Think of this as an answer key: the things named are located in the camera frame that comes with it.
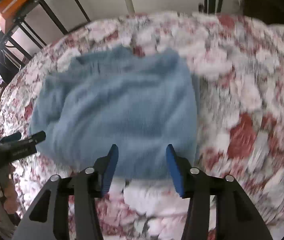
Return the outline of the person left hand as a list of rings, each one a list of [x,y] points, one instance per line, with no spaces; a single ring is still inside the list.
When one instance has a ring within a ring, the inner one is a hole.
[[[17,192],[13,180],[13,173],[15,171],[15,167],[12,164],[9,164],[9,168],[9,176],[6,186],[4,187],[4,189],[2,189],[2,197],[0,197],[0,204],[7,214],[13,215],[18,210],[19,204],[17,201]]]

